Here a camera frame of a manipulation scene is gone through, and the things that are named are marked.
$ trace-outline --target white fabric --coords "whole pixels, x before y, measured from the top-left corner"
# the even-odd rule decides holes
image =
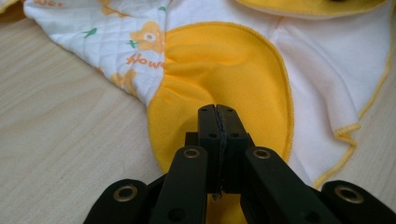
[[[134,69],[133,86],[146,105],[163,78],[161,67],[147,63],[163,63],[163,52],[128,43],[131,32],[148,21],[157,22],[160,31],[227,21],[268,38],[284,59],[292,91],[295,130],[289,165],[311,186],[351,147],[334,136],[359,127],[351,125],[359,122],[387,66],[391,0],[367,13],[326,20],[267,14],[230,0],[175,0],[169,7],[167,0],[102,2],[69,0],[54,8],[27,0],[24,8],[53,41],[99,67],[107,78]],[[127,16],[105,15],[104,5]],[[88,35],[92,28],[96,33]]]
[[[100,68],[108,79],[113,74],[123,76],[134,69],[133,86],[137,97],[148,105],[163,79],[163,68],[154,69],[149,61],[163,63],[163,52],[139,49],[139,43],[131,47],[130,34],[139,32],[148,21],[157,22],[164,31],[169,0],[134,0],[133,4],[130,1],[66,0],[59,6],[49,6],[46,2],[27,0],[24,3],[26,16],[36,20],[54,42]],[[105,14],[104,7],[125,15],[111,11]],[[128,64],[127,59],[131,58],[139,58],[141,63]]]
[[[167,29],[230,21],[271,40],[287,67],[295,110],[289,165],[312,186],[351,147],[337,140],[335,132],[359,122],[383,76],[392,1],[368,13],[327,20],[288,18],[241,6],[227,0],[174,1]]]

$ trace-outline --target metal rivet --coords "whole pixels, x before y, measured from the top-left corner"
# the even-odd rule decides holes
[[[268,159],[271,157],[271,153],[265,149],[255,149],[253,155],[259,159]]]
[[[124,185],[114,191],[113,198],[119,203],[126,203],[131,201],[136,195],[137,187],[134,185]]]
[[[199,157],[200,154],[201,153],[199,152],[199,150],[197,150],[195,148],[188,148],[183,151],[183,156],[185,158],[189,158],[189,159],[197,158],[197,157]]]
[[[350,187],[337,186],[334,191],[338,197],[349,203],[363,203],[364,201],[363,196]]]

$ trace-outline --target clamp jaw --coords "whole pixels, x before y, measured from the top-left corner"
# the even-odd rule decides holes
[[[241,195],[247,223],[396,223],[396,214],[346,181],[309,188],[271,149],[255,147],[236,111],[198,110],[198,132],[167,175],[146,185],[124,179],[109,186],[84,223],[205,223],[207,194]]]

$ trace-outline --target wooden table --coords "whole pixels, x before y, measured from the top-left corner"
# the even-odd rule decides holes
[[[24,19],[0,26],[0,223],[82,223],[103,190],[160,171],[145,106]],[[396,69],[332,179],[396,211]]]

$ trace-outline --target yellow fleece panel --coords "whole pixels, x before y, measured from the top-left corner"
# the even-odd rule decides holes
[[[25,18],[23,14],[23,3],[15,1],[6,1],[0,5],[0,23],[19,21]]]
[[[370,11],[386,0],[237,0],[267,12],[332,17]]]
[[[163,82],[148,106],[149,138],[167,172],[185,132],[197,131],[203,105],[234,108],[257,146],[290,155],[293,109],[281,56],[255,31],[233,23],[195,23],[167,32]],[[245,222],[239,197],[208,203],[208,223]]]

